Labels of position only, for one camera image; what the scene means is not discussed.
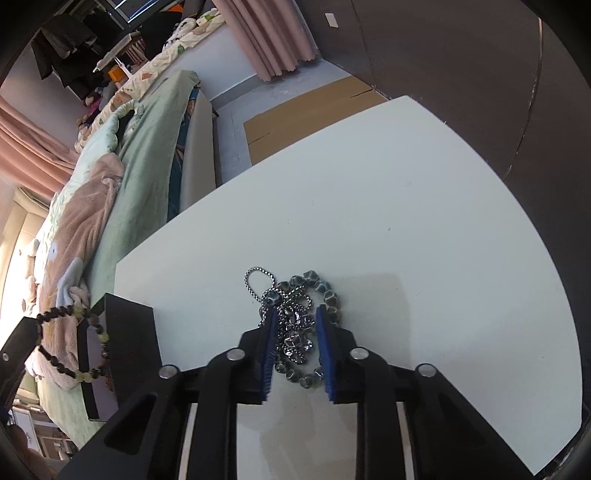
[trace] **white wall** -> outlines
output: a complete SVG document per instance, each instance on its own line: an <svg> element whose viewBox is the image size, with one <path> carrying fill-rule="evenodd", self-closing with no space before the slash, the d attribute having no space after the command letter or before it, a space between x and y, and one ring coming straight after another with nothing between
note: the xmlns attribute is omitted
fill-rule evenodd
<svg viewBox="0 0 591 480"><path fill-rule="evenodd" d="M176 70L196 72L208 100L256 75L227 25L221 26L200 44L185 51L167 72Z"/></svg>
<svg viewBox="0 0 591 480"><path fill-rule="evenodd" d="M14 197L15 186L8 179L0 179L0 243L2 243L2 231L10 210L12 209L12 198Z"/></svg>
<svg viewBox="0 0 591 480"><path fill-rule="evenodd" d="M41 80L35 55L27 47L0 87L0 95L23 115L58 140L71 147L76 142L76 120L87 107L57 75Z"/></svg>

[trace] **orange object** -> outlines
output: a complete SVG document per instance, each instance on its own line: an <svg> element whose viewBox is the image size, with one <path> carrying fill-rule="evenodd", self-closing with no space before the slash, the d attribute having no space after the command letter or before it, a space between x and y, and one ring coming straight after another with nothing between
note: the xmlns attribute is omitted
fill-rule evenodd
<svg viewBox="0 0 591 480"><path fill-rule="evenodd" d="M121 80L126 78L124 71L121 70L121 68L118 65L115 65L113 68L111 68L107 72L107 74L109 75L109 78L114 82L120 82Z"/></svg>

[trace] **silver chain necklace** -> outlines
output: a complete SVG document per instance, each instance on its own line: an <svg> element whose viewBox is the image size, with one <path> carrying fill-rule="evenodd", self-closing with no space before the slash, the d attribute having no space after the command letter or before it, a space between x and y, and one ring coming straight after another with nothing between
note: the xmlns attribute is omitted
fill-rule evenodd
<svg viewBox="0 0 591 480"><path fill-rule="evenodd" d="M249 277L253 272L259 271L271 279L271 287L266 289L261 296L257 295L249 284ZM275 370L285 374L290 382L299 382L304 388L322 381L324 373L322 367L317 367L312 373L304 374L296 365L304 365L307 362L307 353L312 350L314 343L309 336L316 332L314 326L314 314L312 313L314 302L306 293L313 289L324 297L327 306L327 314L332 323L337 324L340 312L337 308L338 297L330 289L330 284L321 280L318 274L307 271L303 275L294 275L289 281L277 283L275 276L262 267L251 267L244 275L244 284L253 298L261 304L259 315L264 322L270 308L277 308L277 353Z"/></svg>

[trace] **green bedsheet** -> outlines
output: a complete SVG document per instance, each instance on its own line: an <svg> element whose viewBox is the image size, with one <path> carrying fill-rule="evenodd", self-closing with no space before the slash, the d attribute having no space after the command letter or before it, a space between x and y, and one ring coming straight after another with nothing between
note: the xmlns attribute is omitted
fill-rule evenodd
<svg viewBox="0 0 591 480"><path fill-rule="evenodd" d="M117 263L166 223L168 181L178 128L197 82L194 72L164 75L142 100L144 114L118 153L125 166L121 188L99 248L84 275L91 304L105 293L113 293ZM42 380L38 390L47 414L78 447L101 427L101 422L88 420L80 385L65 391Z"/></svg>

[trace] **white table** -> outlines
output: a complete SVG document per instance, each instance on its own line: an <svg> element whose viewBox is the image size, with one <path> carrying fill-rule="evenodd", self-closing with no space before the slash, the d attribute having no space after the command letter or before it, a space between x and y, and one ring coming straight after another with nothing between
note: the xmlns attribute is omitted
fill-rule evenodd
<svg viewBox="0 0 591 480"><path fill-rule="evenodd" d="M199 367L258 323L253 265L280 280L316 270L358 344L436 365L533 472L577 432L579 346L550 256L486 163L410 98L215 190L119 263L115 294L154 308L165 363ZM321 388L275 374L238 422L241 479L354 477L355 407Z"/></svg>

